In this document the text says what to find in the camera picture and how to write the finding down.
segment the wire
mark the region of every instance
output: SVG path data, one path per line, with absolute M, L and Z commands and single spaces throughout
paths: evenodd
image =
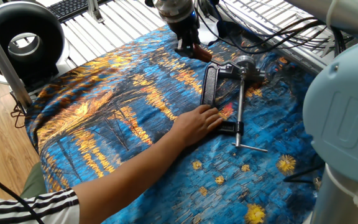
M 216 11 L 218 17 L 219 17 L 219 21 L 221 21 L 222 23 L 224 23 L 223 19 L 222 19 L 222 16 L 220 15 L 216 5 L 212 4 L 212 7 L 214 8 L 214 10 Z M 306 29 L 309 29 L 310 27 L 314 27 L 314 26 L 319 26 L 319 25 L 322 25 L 323 23 L 321 21 L 315 21 L 315 22 L 311 22 L 307 25 L 305 25 L 304 27 L 302 28 L 299 28 L 299 29 L 296 29 L 296 32 L 293 32 L 291 35 L 289 35 L 288 37 L 284 38 L 283 40 L 281 40 L 279 43 L 271 46 L 270 48 L 268 49 L 265 49 L 265 50 L 261 50 L 261 51 L 258 51 L 258 52 L 249 52 L 249 51 L 246 51 L 244 50 L 240 45 L 238 45 L 234 40 L 233 38 L 231 37 L 231 35 L 229 34 L 229 32 L 227 31 L 227 28 L 226 26 L 223 26 L 227 32 L 227 36 L 229 37 L 230 41 L 239 49 L 241 50 L 242 52 L 246 53 L 246 54 L 264 54 L 266 52 L 269 52 L 273 49 L 275 49 L 277 46 L 281 45 L 282 43 L 284 43 L 285 41 L 291 39 L 293 36 L 299 34 L 300 32 L 303 32 L 304 30 Z
M 222 8 L 221 6 L 219 6 L 219 8 L 220 8 L 220 9 L 222 10 L 222 12 L 225 13 L 230 19 L 232 19 L 233 21 L 235 21 L 235 19 L 234 19 L 233 17 L 231 17 L 231 15 L 229 15 L 229 13 L 228 13 L 224 8 Z M 284 27 L 282 30 L 276 32 L 276 33 L 273 34 L 273 35 L 265 35 L 265 36 L 268 37 L 268 38 L 266 38 L 265 40 L 263 40 L 263 41 L 261 41 L 261 42 L 255 44 L 255 45 L 253 45 L 253 46 L 247 46 L 247 47 L 244 47 L 244 46 L 243 46 L 243 48 L 245 48 L 245 49 L 254 48 L 254 47 L 260 46 L 260 45 L 262 45 L 262 44 L 264 44 L 264 43 L 267 43 L 270 39 L 272 39 L 272 38 L 274 38 L 274 37 L 276 37 L 276 36 L 278 36 L 278 35 L 290 34 L 290 33 L 293 33 L 293 32 L 297 32 L 297 31 L 299 31 L 299 30 L 303 30 L 303 27 L 301 27 L 301 28 L 298 28 L 298 29 L 285 31 L 285 30 L 287 30 L 287 29 L 289 29 L 289 28 L 291 28 L 291 27 L 293 27 L 293 26 L 295 26 L 295 25 L 298 25 L 298 24 L 301 23 L 301 22 L 308 21 L 308 20 L 311 20 L 311 19 L 317 20 L 317 19 L 314 18 L 314 17 L 307 17 L 307 18 L 304 18 L 304 19 L 300 19 L 299 21 L 296 21 L 296 22 L 294 22 L 294 23 L 292 23 L 292 24 L 290 24 L 290 25 Z
M 10 196 L 12 196 L 14 199 L 16 199 L 18 202 L 20 202 L 30 213 L 33 219 L 35 219 L 39 224 L 44 224 L 44 222 L 41 220 L 41 218 L 36 214 L 36 212 L 30 207 L 30 205 L 20 198 L 17 194 L 15 194 L 11 189 L 7 188 L 5 185 L 0 183 L 0 189 L 8 193 Z
M 335 57 L 346 50 L 346 45 L 341 31 L 335 27 L 331 27 L 335 38 Z
M 313 35 L 312 37 L 310 37 L 308 40 L 304 41 L 303 43 L 296 44 L 296 45 L 291 46 L 291 47 L 281 47 L 281 48 L 277 48 L 277 49 L 291 49 L 291 48 L 294 48 L 294 47 L 299 47 L 299 46 L 305 45 L 306 43 L 308 43 L 309 41 L 313 40 L 315 37 L 317 37 L 318 35 L 320 35 L 326 28 L 327 28 L 327 27 L 325 27 L 325 28 L 322 29 L 321 31 L 315 33 L 315 35 Z
M 352 41 L 354 39 L 354 37 L 348 37 L 348 38 L 345 38 L 344 40 L 344 44 L 347 44 L 349 43 L 350 41 Z M 294 43 L 294 44 L 298 44 L 298 42 L 295 42 L 293 40 L 289 40 L 289 42 L 291 43 Z M 320 45 L 320 46 L 314 46 L 314 45 L 308 45 L 308 44 L 304 44 L 302 45 L 304 47 L 308 47 L 308 48 L 313 48 L 313 49 L 325 49 L 326 48 L 326 45 Z
M 222 2 L 224 3 L 224 5 L 226 6 L 227 10 L 228 10 L 232 15 L 234 15 L 235 17 L 237 17 L 237 15 L 230 10 L 230 7 L 227 5 L 227 2 L 226 2 L 226 1 L 223 1 L 223 0 L 221 0 L 221 1 L 222 1 Z M 271 29 L 271 28 L 269 28 L 269 27 L 266 27 L 265 25 L 261 24 L 260 22 L 256 21 L 255 19 L 253 19 L 253 18 L 251 18 L 251 17 L 249 17 L 249 18 L 252 19 L 254 22 L 258 23 L 259 25 L 261 25 L 262 27 L 264 27 L 265 29 L 267 29 L 267 30 L 269 30 L 270 32 L 273 33 L 273 34 L 260 34 L 260 33 L 255 33 L 255 32 L 254 32 L 255 35 L 264 36 L 264 37 L 270 37 L 271 35 L 274 35 L 274 33 L 276 33 L 275 30 L 273 30 L 273 29 Z M 249 29 L 251 29 L 251 28 L 247 25 L 247 23 L 246 23 L 245 21 L 243 21 L 240 17 L 238 17 L 238 19 L 239 19 L 240 21 L 242 21 Z M 303 37 L 305 37 L 305 36 L 297 35 L 296 37 L 294 37 L 294 39 L 303 38 Z
M 284 182 L 289 182 L 289 183 L 304 183 L 304 184 L 313 184 L 313 181 L 310 181 L 310 180 L 294 180 L 295 178 L 297 177 L 300 177 L 300 176 L 303 176 L 305 174 L 308 174 L 310 172 L 313 172 L 315 170 L 318 170 L 320 168 L 323 168 L 325 166 L 325 162 L 323 162 L 322 164 L 318 165 L 318 166 L 315 166 L 315 167 L 312 167 L 310 169 L 307 169 L 305 171 L 302 171 L 302 172 L 299 172 L 297 174 L 293 174 L 291 176 L 288 176 L 286 178 L 284 178 Z
M 25 116 L 25 114 L 23 113 L 24 109 L 22 108 L 22 104 L 16 99 L 16 97 L 14 96 L 13 92 L 10 92 L 11 96 L 13 97 L 13 100 L 15 100 L 16 105 L 13 108 L 13 111 L 11 112 L 11 117 L 12 118 L 16 118 L 15 121 L 15 128 L 23 128 L 25 125 L 23 124 L 22 126 L 17 126 L 17 122 L 19 121 L 19 118 L 21 116 Z
M 339 0 L 333 0 L 331 2 L 331 5 L 329 5 L 328 11 L 327 11 L 327 16 L 326 16 L 326 23 L 328 27 L 331 27 L 331 18 L 334 12 L 334 8 L 336 6 L 336 4 L 339 2 Z

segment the fabric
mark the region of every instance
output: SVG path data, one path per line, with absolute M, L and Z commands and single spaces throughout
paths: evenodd
M 42 173 L 41 162 L 34 164 L 27 180 L 25 181 L 21 198 L 32 198 L 38 195 L 46 194 L 44 174 Z
M 167 27 L 61 76 L 28 110 L 27 132 L 40 153 L 49 192 L 108 175 L 158 141 L 179 114 L 200 104 L 206 63 L 177 55 Z M 218 42 L 216 60 L 241 53 Z M 276 54 L 255 55 L 266 81 L 247 82 L 242 143 L 210 135 L 105 223 L 301 223 L 314 188 L 284 183 L 313 166 L 302 106 L 313 76 Z M 218 82 L 223 118 L 237 120 L 239 82 Z
M 44 223 L 77 224 L 80 205 L 72 189 L 25 199 Z M 37 223 L 18 201 L 0 199 L 0 223 Z

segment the clamp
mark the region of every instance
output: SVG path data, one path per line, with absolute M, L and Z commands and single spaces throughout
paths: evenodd
M 212 59 L 205 70 L 203 91 L 201 94 L 201 104 L 215 107 L 216 84 L 218 78 L 230 78 L 240 80 L 240 95 L 237 122 L 223 121 L 217 128 L 219 134 L 229 134 L 236 136 L 236 142 L 232 145 L 236 147 L 252 149 L 260 152 L 267 152 L 266 149 L 246 146 L 241 144 L 241 137 L 244 134 L 244 123 L 242 122 L 242 110 L 244 101 L 244 91 L 246 80 L 261 82 L 264 79 L 264 72 L 255 66 L 254 59 L 250 56 L 242 55 L 237 57 L 234 62 L 225 61 L 219 63 Z

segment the black cable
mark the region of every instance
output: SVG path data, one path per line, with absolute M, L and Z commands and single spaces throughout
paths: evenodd
M 223 9 L 222 7 L 220 7 L 220 9 L 221 9 L 228 17 L 230 17 L 237 25 L 241 26 L 243 29 L 246 30 L 246 28 L 243 27 L 242 24 L 238 23 L 235 19 L 233 19 L 233 18 L 231 17 L 231 15 L 229 15 L 228 12 L 227 12 L 225 9 Z M 234 45 L 233 43 L 230 43 L 230 42 L 228 42 L 228 41 L 226 41 L 226 40 L 220 38 L 220 36 L 218 36 L 217 34 L 215 34 L 215 33 L 209 28 L 209 26 L 206 24 L 206 22 L 204 21 L 204 19 L 200 16 L 200 14 L 199 14 L 199 12 L 198 12 L 197 10 L 196 10 L 196 13 L 197 13 L 198 17 L 200 17 L 201 21 L 204 23 L 204 25 L 206 26 L 206 28 L 207 28 L 215 37 L 217 37 L 219 40 L 221 40 L 221 41 L 223 41 L 223 42 L 225 42 L 225 43 L 227 43 L 227 44 L 229 44 L 229 45 L 231 45 L 231 46 L 235 46 L 235 47 L 236 47 L 236 45 Z M 256 46 L 258 46 L 258 45 L 261 45 L 261 44 L 267 42 L 267 41 L 270 40 L 272 37 L 275 37 L 275 36 L 278 36 L 278 35 L 287 34 L 287 33 L 291 33 L 291 32 L 299 32 L 299 31 L 302 32 L 303 30 L 305 30 L 304 27 L 298 28 L 298 29 L 295 29 L 295 30 L 289 30 L 289 31 L 285 31 L 285 30 L 287 30 L 288 28 L 293 27 L 293 26 L 295 26 L 295 25 L 297 25 L 297 24 L 299 24 L 299 23 L 301 23 L 301 22 L 303 22 L 303 21 L 307 21 L 307 20 L 311 20 L 311 19 L 316 19 L 316 18 L 314 18 L 314 17 L 308 17 L 308 18 L 304 18 L 304 19 L 302 19 L 302 20 L 296 21 L 296 22 L 294 22 L 294 23 L 292 23 L 292 24 L 286 26 L 286 27 L 283 28 L 282 30 L 280 30 L 280 31 L 278 31 L 278 32 L 276 32 L 276 33 L 274 33 L 274 34 L 272 34 L 272 35 L 255 34 L 254 32 L 252 32 L 252 31 L 250 30 L 249 32 L 251 32 L 251 33 L 254 34 L 254 35 L 260 35 L 260 36 L 270 37 L 270 38 L 265 39 L 265 40 L 259 42 L 258 44 L 255 44 L 254 46 L 251 46 L 251 47 L 243 47 L 243 48 L 256 47 Z M 324 30 L 325 30 L 325 28 L 324 28 L 323 30 L 319 31 L 314 37 L 316 37 L 317 35 L 319 35 L 320 33 L 322 33 Z M 290 42 L 292 42 L 292 43 L 294 43 L 294 44 L 296 44 L 296 45 L 295 45 L 295 46 L 292 46 L 292 47 L 283 47 L 283 48 L 280 48 L 280 49 L 290 49 L 290 48 L 298 47 L 298 46 L 301 46 L 301 45 L 302 45 L 302 46 L 305 46 L 305 47 L 314 48 L 314 49 L 324 49 L 324 48 L 325 48 L 324 46 L 322 47 L 322 46 L 314 46 L 314 45 L 307 45 L 307 44 L 306 44 L 306 43 L 308 43 L 308 42 L 327 42 L 327 40 L 325 40 L 325 41 L 313 40 L 314 37 L 309 38 L 309 39 L 302 39 L 302 38 L 299 38 L 299 37 L 294 36 L 294 37 L 292 37 L 292 38 L 298 39 L 298 40 L 303 40 L 304 42 L 303 42 L 303 43 L 299 43 L 299 42 L 297 42 L 297 41 L 288 39 L 288 41 L 290 41 Z
M 295 178 L 297 177 L 300 177 L 300 176 L 303 176 L 305 174 L 308 174 L 310 172 L 313 172 L 315 170 L 318 170 L 318 169 L 321 169 L 325 166 L 325 162 L 323 162 L 322 164 L 318 165 L 318 166 L 315 166 L 315 167 L 312 167 L 310 169 L 307 169 L 303 172 L 299 172 L 297 174 L 293 174 L 291 176 L 288 176 L 286 178 L 284 178 L 284 182 L 289 182 L 289 183 L 305 183 L 305 184 L 313 184 L 313 181 L 310 181 L 310 180 L 294 180 Z
M 223 22 L 223 19 L 222 19 L 222 16 L 220 15 L 218 9 L 216 8 L 216 6 L 213 4 L 212 7 L 214 8 L 214 10 L 216 11 L 216 13 L 218 14 L 218 17 L 219 17 L 219 21 Z M 277 46 L 281 45 L 282 43 L 284 43 L 285 41 L 291 39 L 293 36 L 297 35 L 298 33 L 300 32 L 303 32 L 304 30 L 306 29 L 309 29 L 310 27 L 314 27 L 314 26 L 319 26 L 319 25 L 322 25 L 324 24 L 323 22 L 321 21 L 315 21 L 315 22 L 311 22 L 307 25 L 305 25 L 304 27 L 302 27 L 301 29 L 297 29 L 296 32 L 292 33 L 291 35 L 289 35 L 288 37 L 284 38 L 283 40 L 281 40 L 279 43 L 271 46 L 270 48 L 268 49 L 265 49 L 265 50 L 261 50 L 261 51 L 258 51 L 258 52 L 249 52 L 249 51 L 246 51 L 244 50 L 240 45 L 238 45 L 234 40 L 233 38 L 231 37 L 230 33 L 227 31 L 227 28 L 226 26 L 223 26 L 227 32 L 227 36 L 229 37 L 230 41 L 239 49 L 241 50 L 242 52 L 246 53 L 246 54 L 264 54 L 266 52 L 269 52 L 273 49 L 275 49 Z
M 22 126 L 18 126 L 17 122 L 19 121 L 19 117 L 25 116 L 25 114 L 23 113 L 24 109 L 22 107 L 22 104 L 16 99 L 16 97 L 14 96 L 12 91 L 10 92 L 10 94 L 13 97 L 13 100 L 16 102 L 16 105 L 13 108 L 13 111 L 11 112 L 11 117 L 16 118 L 15 128 L 23 128 L 25 125 L 23 124 Z
M 236 15 L 235 13 L 233 13 L 233 12 L 230 10 L 230 8 L 229 8 L 229 6 L 227 5 L 226 1 L 223 1 L 223 0 L 222 0 L 222 2 L 224 3 L 224 5 L 226 6 L 227 10 L 228 10 L 231 14 Z M 224 8 L 222 8 L 221 6 L 219 6 L 219 8 L 220 8 L 228 17 L 230 17 L 237 25 L 239 25 L 239 26 L 242 27 L 242 24 L 240 24 L 240 23 L 237 22 L 232 16 L 230 16 L 230 15 L 228 14 L 228 12 L 227 12 Z M 306 20 L 306 21 L 307 21 L 307 20 L 311 20 L 311 19 L 317 19 L 317 18 L 315 18 L 315 17 L 307 17 L 307 18 L 304 18 L 304 20 Z M 263 25 L 263 24 L 261 24 L 261 23 L 259 23 L 259 22 L 258 22 L 258 23 L 259 23 L 262 27 L 264 27 L 265 29 L 269 30 L 269 31 L 272 32 L 273 34 L 268 35 L 268 34 L 255 33 L 255 32 L 253 32 L 253 31 L 251 30 L 251 28 L 247 25 L 246 22 L 243 21 L 243 23 L 247 26 L 247 28 L 250 30 L 250 32 L 253 33 L 254 35 L 262 36 L 262 37 L 270 37 L 270 36 L 272 36 L 272 35 L 276 35 L 276 31 L 275 31 L 275 30 L 272 30 L 271 28 L 266 27 L 265 25 Z M 297 25 L 297 24 L 298 24 L 298 23 L 293 22 L 293 23 L 290 24 L 289 26 L 292 27 L 292 26 L 295 26 L 295 25 Z M 304 37 L 304 36 L 296 35 L 296 36 L 294 36 L 294 39 L 303 40 L 303 41 L 306 41 L 306 40 L 307 40 L 307 39 L 304 39 L 304 38 L 302 38 L 302 37 Z M 328 40 L 311 40 L 311 42 L 326 43 L 326 42 L 328 42 Z
M 322 32 L 324 32 L 324 30 L 326 29 L 327 27 L 325 27 L 324 29 L 320 30 L 319 32 L 315 33 L 315 35 L 313 35 L 312 37 L 310 37 L 308 40 L 305 40 L 304 42 L 302 43 L 299 43 L 299 44 L 296 44 L 292 47 L 280 47 L 280 48 L 277 48 L 277 49 L 291 49 L 291 48 L 294 48 L 294 47 L 299 47 L 299 46 L 304 46 L 306 43 L 308 43 L 309 41 L 313 40 L 315 37 L 317 37 L 318 35 L 320 35 Z
M 8 193 L 10 196 L 12 196 L 14 199 L 16 199 L 18 202 L 20 202 L 30 213 L 33 219 L 35 219 L 39 224 L 44 224 L 44 222 L 41 220 L 41 218 L 38 217 L 36 212 L 30 207 L 30 205 L 20 198 L 15 192 L 13 192 L 11 189 L 7 188 L 5 185 L 0 183 L 0 189 Z
M 335 38 L 335 57 L 337 57 L 343 49 L 343 35 L 341 31 L 335 27 L 331 27 Z
M 344 41 L 343 38 L 342 38 L 341 45 L 342 45 L 342 51 L 345 51 L 346 50 L 346 44 L 345 44 L 345 41 Z

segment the black and white striped sleeve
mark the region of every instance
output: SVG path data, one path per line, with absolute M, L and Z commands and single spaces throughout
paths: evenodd
M 80 222 L 80 204 L 72 189 L 39 195 L 25 201 L 45 224 Z M 37 221 L 18 201 L 0 199 L 0 223 L 37 223 Z

